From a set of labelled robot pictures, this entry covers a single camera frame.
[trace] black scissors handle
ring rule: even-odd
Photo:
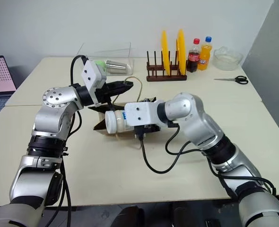
[[[247,84],[249,81],[247,80],[247,77],[245,76],[237,76],[235,77],[235,82],[239,84]]]

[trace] metal cup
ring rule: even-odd
[[[106,70],[112,74],[127,74],[127,64],[116,61],[106,61]]]

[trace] table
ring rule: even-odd
[[[18,90],[12,95],[6,106],[14,105],[41,105],[43,93],[51,87],[66,87],[70,84],[70,63],[72,58],[44,58],[26,78]],[[234,78],[245,75],[239,67],[235,71],[222,71],[212,64],[205,71],[188,73],[186,81],[174,82],[147,82],[146,60],[135,59],[133,76],[143,82],[142,97],[159,99],[172,99],[179,92],[188,92],[199,96],[203,101],[211,102],[236,102],[236,101],[261,101],[262,99],[254,89],[252,83],[246,86],[231,81],[215,81],[215,78]],[[82,63],[77,61],[74,69],[74,82],[84,84],[81,78]],[[106,82],[124,80],[126,76],[108,76]],[[135,101],[140,85],[132,80],[134,86],[122,94],[117,102]]]
[[[11,182],[21,156],[26,153],[42,91],[69,83],[70,61],[71,58],[43,59],[0,112],[0,205],[9,202]],[[144,79],[146,72],[137,65],[134,76]],[[54,78],[46,81],[46,74],[53,74]],[[239,74],[244,75],[241,68],[222,72],[210,65],[206,71],[191,74],[187,81],[144,82],[142,97],[171,99],[181,88],[204,97],[206,112],[249,157],[262,176],[274,183],[279,194],[279,128],[250,83],[243,86],[226,81],[215,83],[212,79]],[[109,81],[117,78],[123,80],[125,77],[110,77]],[[134,85],[119,101],[136,98],[139,87],[137,82]],[[69,138],[69,156],[65,157],[73,206],[227,198],[199,152],[181,156],[169,173],[157,175],[146,167],[139,142],[133,135],[120,137],[120,140],[102,135],[92,130],[98,122],[98,114],[87,108],[81,113],[83,125]],[[154,168],[163,170],[171,165],[174,157],[166,154],[164,145],[173,133],[174,129],[162,128],[161,132],[145,138],[147,157]],[[177,151],[186,140],[180,133],[169,149]]]

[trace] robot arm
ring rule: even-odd
[[[60,196],[63,175],[58,173],[73,114],[87,105],[111,102],[111,97],[129,90],[133,83],[105,83],[99,66],[86,61],[82,71],[85,86],[53,87],[43,94],[35,117],[27,154],[22,156],[10,188],[10,204],[0,207],[0,226],[35,227],[46,206]]]
[[[228,195],[239,201],[244,227],[279,226],[279,201],[252,179],[225,179],[225,176],[260,177],[257,168],[214,120],[205,113],[199,97],[180,93],[174,99],[155,103],[128,103],[125,106],[130,126],[157,124],[166,126],[177,120],[187,138],[201,150],[220,179]]]

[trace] black cable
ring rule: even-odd
[[[85,55],[82,55],[82,54],[79,54],[77,56],[75,56],[73,59],[72,59],[72,62],[71,62],[71,66],[70,66],[70,85],[73,85],[73,67],[74,67],[74,63],[76,62],[77,59],[79,58],[86,58]]]
[[[72,116],[72,120],[71,120],[71,127],[70,127],[70,130],[69,130],[69,133],[68,133],[68,137],[67,138],[69,138],[72,134],[74,134],[74,133],[76,133],[79,129],[80,129],[80,127],[82,126],[82,116],[81,116],[81,114],[80,114],[80,112],[79,111],[77,111],[77,114],[78,114],[78,118],[79,118],[79,124],[78,124],[78,127],[75,129],[75,130],[73,130],[73,131],[71,131],[72,130],[72,126],[73,126],[73,124],[74,124],[74,120],[75,120],[75,114]]]
[[[168,173],[168,172],[174,167],[174,165],[176,164],[176,162],[177,162],[179,156],[182,154],[184,148],[185,148],[189,143],[191,143],[191,142],[188,141],[188,142],[186,142],[186,143],[182,146],[182,148],[181,148],[180,151],[178,152],[178,154],[177,154],[177,156],[176,156],[174,162],[172,163],[172,165],[171,165],[168,169],[166,169],[166,170],[164,170],[164,171],[158,171],[158,170],[154,169],[154,168],[149,164],[149,162],[148,162],[148,160],[147,160],[147,157],[146,157],[144,142],[143,142],[143,140],[140,140],[140,146],[141,146],[141,149],[142,149],[142,151],[143,151],[143,157],[144,157],[145,163],[146,163],[146,165],[148,166],[148,168],[149,168],[150,170],[152,170],[152,171],[153,171],[154,173],[156,173],[156,174],[165,174],[165,173]]]
[[[267,183],[272,188],[272,195],[276,196],[276,188],[274,187],[273,183],[268,179],[257,177],[257,176],[223,176],[221,174],[217,174],[211,164],[211,161],[207,158],[209,168],[214,176],[218,177],[219,179],[231,179],[231,180],[253,180],[253,181],[261,181]]]
[[[74,67],[74,63],[76,62],[77,59],[82,58],[83,63],[86,62],[86,56],[85,55],[77,55],[72,59],[71,62],[71,66],[70,66],[70,85],[73,85],[73,67]],[[71,125],[70,125],[70,129],[68,132],[68,136],[67,139],[74,134],[75,132],[77,132],[80,127],[82,126],[82,117],[79,111],[77,111],[78,117],[79,117],[79,124],[78,127],[72,131],[72,127],[74,125],[74,121],[75,121],[75,113],[72,116],[71,119]],[[59,205],[56,209],[56,211],[54,212],[53,216],[51,217],[51,219],[48,221],[48,223],[46,224],[45,227],[48,227],[53,220],[55,219],[55,217],[58,215],[60,208],[63,204],[63,200],[65,197],[65,192],[66,192],[66,196],[67,196],[67,203],[68,203],[68,216],[67,216],[67,227],[70,227],[71,225],[71,197],[70,197],[70,192],[69,192],[69,188],[68,188],[68,184],[67,184],[67,180],[66,180],[66,173],[65,173],[65,166],[64,166],[64,159],[62,160],[62,164],[61,164],[61,168],[60,168],[61,173],[63,174],[63,187],[62,187],[62,193],[61,193],[61,199],[59,202]]]
[[[71,197],[70,197],[69,187],[66,179],[64,160],[62,160],[62,164],[61,164],[61,173],[63,174],[63,184],[65,186],[67,204],[68,204],[67,227],[70,227],[71,226]]]
[[[178,124],[178,125],[177,125],[177,130],[176,130],[176,132],[167,140],[167,142],[166,142],[166,144],[165,144],[165,150],[166,150],[166,152],[167,152],[169,155],[178,155],[178,154],[179,154],[179,152],[174,153],[174,152],[170,152],[170,151],[168,150],[168,145],[169,145],[169,143],[177,136],[177,134],[179,133],[179,130],[180,130],[180,126],[179,126],[179,124]],[[193,152],[193,151],[201,151],[201,150],[199,150],[199,149],[190,149],[190,150],[183,151],[183,152],[181,153],[181,155],[188,154],[188,153]]]
[[[61,193],[61,199],[60,199],[59,205],[58,205],[58,207],[56,208],[56,210],[55,210],[53,216],[52,216],[51,219],[48,221],[48,223],[46,224],[45,227],[48,227],[48,226],[53,222],[53,220],[55,219],[55,217],[58,215],[58,213],[59,213],[59,211],[60,211],[60,208],[62,207],[62,204],[63,204],[63,201],[64,201],[65,191],[66,191],[66,187],[65,187],[65,184],[63,184],[62,193]]]

